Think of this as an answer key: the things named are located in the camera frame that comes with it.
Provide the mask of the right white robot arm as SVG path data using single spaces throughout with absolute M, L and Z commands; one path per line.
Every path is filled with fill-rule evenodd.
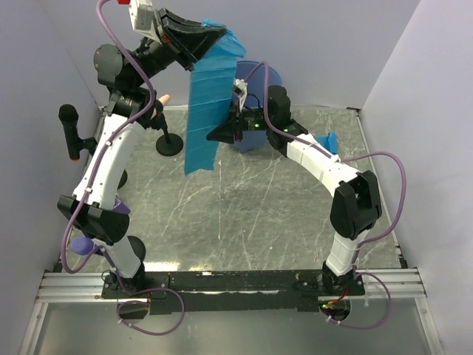
M 340 294 L 355 279 L 355 261 L 361 243 L 382 215 L 378 180 L 373 172 L 361 172 L 325 149 L 291 116 L 290 99 L 284 87 L 271 85 L 264 104 L 247 108 L 248 85 L 237 79 L 237 101 L 229 106 L 224 123 L 206 138 L 233 144 L 249 132 L 263 131 L 269 144 L 284 157 L 305 168 L 330 193 L 330 222 L 335 231 L 320 283 L 330 294 Z

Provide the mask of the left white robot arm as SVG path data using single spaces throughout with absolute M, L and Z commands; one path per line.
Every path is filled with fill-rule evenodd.
M 108 259 L 120 278 L 121 291 L 138 297 L 146 288 L 146 248 L 140 239 L 128 236 L 129 216 L 116 211 L 115 201 L 137 142 L 148 128 L 160 126 L 166 102 L 157 97 L 151 79 L 175 62 L 193 70 L 227 29 L 179 17 L 144 1 L 133 1 L 129 15 L 132 29 L 142 37 L 139 47 L 128 50 L 113 38 L 94 55 L 98 82 L 109 91 L 102 136 L 80 138 L 74 106 L 59 109 L 69 156 L 77 159 L 86 149 L 92 159 L 73 193 L 61 196 L 57 206 L 67 219 L 62 244 L 69 242 L 73 229 L 79 229 L 92 241 L 93 250 Z

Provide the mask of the blue plastic trash bin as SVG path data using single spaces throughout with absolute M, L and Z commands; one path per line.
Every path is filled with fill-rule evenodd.
M 237 79 L 245 79 L 258 64 L 258 61 L 241 60 L 237 62 L 236 75 Z M 261 66 L 248 80 L 248 97 L 245 105 L 248 108 L 262 107 L 264 97 L 264 80 L 265 68 Z M 283 85 L 280 74 L 272 67 L 269 69 L 268 75 L 269 85 Z M 258 149 L 265 145 L 267 141 L 265 131 L 244 131 L 243 139 L 233 144 L 233 148 L 245 154 L 249 151 Z

